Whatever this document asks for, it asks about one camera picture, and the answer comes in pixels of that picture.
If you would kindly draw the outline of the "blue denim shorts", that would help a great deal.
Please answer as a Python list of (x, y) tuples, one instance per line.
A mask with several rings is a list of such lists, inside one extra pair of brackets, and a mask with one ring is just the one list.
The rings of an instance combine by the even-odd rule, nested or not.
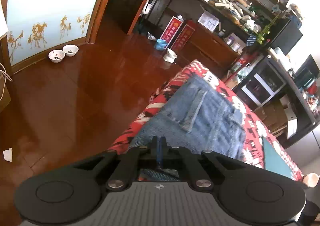
[(193, 154), (211, 150), (242, 160), (246, 133), (242, 113), (197, 75), (190, 77), (136, 134), (130, 147), (164, 137), (168, 146)]

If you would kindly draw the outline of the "red patterned tablecloth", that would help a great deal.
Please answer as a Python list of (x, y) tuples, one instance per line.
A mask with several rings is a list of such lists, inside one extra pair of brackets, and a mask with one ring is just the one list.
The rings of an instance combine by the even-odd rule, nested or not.
[(288, 166), (289, 178), (295, 181), (303, 179), (302, 171), (295, 164), (289, 154), (280, 145), (279, 141), (269, 132), (268, 128), (244, 104), (240, 98), (218, 77), (216, 77), (208, 68), (198, 60), (193, 60), (183, 69), (181, 69), (172, 79), (160, 86), (150, 97), (148, 106), (141, 112), (129, 127), (112, 143), (111, 149), (118, 153), (125, 153), (140, 129), (147, 123), (160, 108), (171, 98), (171, 96), (188, 80), (192, 75), (198, 75), (210, 83), (214, 89), (225, 97), (231, 104), (242, 113), (242, 127), (246, 133), (243, 147), (243, 161), (247, 164), (266, 168), (264, 142), (275, 153), (275, 161), (280, 159), (281, 163)]

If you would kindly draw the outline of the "green cutting mat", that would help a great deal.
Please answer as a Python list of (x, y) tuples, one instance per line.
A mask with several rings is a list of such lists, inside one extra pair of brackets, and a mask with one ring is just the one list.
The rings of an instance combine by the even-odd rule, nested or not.
[(276, 152), (272, 144), (264, 137), (262, 140), (265, 170), (293, 179), (293, 173), (290, 167)]

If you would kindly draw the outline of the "cardboard boxes stack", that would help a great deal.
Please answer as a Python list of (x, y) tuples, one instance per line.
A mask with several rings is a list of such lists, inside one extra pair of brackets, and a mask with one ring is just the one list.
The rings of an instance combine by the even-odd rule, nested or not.
[(281, 143), (297, 132), (298, 119), (287, 95), (272, 98), (264, 106), (257, 108), (254, 113)]

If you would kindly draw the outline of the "white ceramic pet bowl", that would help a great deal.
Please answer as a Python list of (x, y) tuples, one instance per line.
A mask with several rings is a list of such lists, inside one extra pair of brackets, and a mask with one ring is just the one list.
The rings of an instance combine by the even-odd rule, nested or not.
[(167, 49), (163, 59), (168, 63), (173, 63), (177, 58), (177, 54), (172, 49)]

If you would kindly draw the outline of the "black shelf desk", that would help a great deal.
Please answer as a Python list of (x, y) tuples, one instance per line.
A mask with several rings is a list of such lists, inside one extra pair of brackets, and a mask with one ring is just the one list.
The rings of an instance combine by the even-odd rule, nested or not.
[[(270, 55), (263, 56), (263, 58), (259, 60), (259, 62), (253, 67), (251, 71), (255, 70), (257, 67), (261, 66), (261, 64), (266, 62), (269, 62), (286, 82), (286, 85), (274, 97), (280, 98), (287, 95), (291, 105), (293, 106), (293, 111), (298, 119), (296, 134), (285, 142), (281, 143), (281, 145), (285, 149), (287, 149), (296, 144), (299, 140), (301, 140), (304, 136), (306, 136), (309, 132), (316, 128), (317, 125), (319, 125), (319, 116), (315, 116), (313, 114), (308, 106), (307, 101), (303, 98), (302, 93), (296, 86), (293, 79), (284, 70), (284, 68), (279, 63), (277, 63)], [(249, 74), (240, 82), (240, 84), (235, 86), (235, 88), (233, 89), (236, 94), (238, 93), (239, 89), (244, 86), (245, 81), (249, 79)]]

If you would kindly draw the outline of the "white plastic drawer unit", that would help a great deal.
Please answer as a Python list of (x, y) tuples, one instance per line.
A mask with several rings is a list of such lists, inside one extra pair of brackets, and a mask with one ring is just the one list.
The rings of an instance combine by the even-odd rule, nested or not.
[(285, 80), (269, 63), (263, 63), (249, 74), (238, 96), (255, 110), (269, 102), (286, 85)]

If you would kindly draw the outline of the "blue ceramic pet bowl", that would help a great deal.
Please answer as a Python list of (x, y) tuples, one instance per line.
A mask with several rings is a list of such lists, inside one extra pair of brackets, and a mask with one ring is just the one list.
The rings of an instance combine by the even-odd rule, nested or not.
[(154, 48), (159, 51), (163, 51), (167, 48), (168, 42), (163, 39), (157, 39)]

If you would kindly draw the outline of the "white paw print bowl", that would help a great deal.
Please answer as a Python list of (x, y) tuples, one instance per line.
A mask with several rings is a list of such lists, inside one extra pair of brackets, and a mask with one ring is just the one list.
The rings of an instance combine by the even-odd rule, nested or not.
[(77, 54), (77, 52), (79, 51), (79, 48), (76, 45), (69, 44), (69, 45), (65, 45), (62, 48), (62, 50), (66, 56), (72, 57)]

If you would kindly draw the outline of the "white spotted pet bowl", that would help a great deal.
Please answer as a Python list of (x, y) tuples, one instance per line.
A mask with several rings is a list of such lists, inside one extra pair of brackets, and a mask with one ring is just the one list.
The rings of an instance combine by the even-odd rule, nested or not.
[(53, 63), (59, 63), (65, 57), (65, 53), (62, 50), (52, 50), (48, 54), (48, 58)]

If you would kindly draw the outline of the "red sign board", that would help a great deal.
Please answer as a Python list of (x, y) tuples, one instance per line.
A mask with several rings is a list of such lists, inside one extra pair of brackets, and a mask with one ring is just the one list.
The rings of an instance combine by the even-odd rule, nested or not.
[(177, 17), (172, 17), (164, 29), (160, 39), (166, 41), (168, 44), (172, 41), (183, 21)]

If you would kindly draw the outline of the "dark wooden drawer cabinet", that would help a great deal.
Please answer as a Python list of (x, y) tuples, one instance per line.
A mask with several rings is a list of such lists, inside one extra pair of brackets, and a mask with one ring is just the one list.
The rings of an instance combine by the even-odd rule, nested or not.
[(240, 58), (222, 38), (201, 24), (196, 24), (188, 41), (222, 69), (230, 68)]

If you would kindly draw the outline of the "teal mug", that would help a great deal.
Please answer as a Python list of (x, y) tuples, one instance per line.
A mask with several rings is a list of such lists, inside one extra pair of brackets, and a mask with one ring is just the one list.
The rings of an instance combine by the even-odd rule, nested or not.
[(304, 69), (295, 79), (295, 84), (299, 90), (308, 89), (314, 82), (316, 78), (312, 72), (308, 69)]

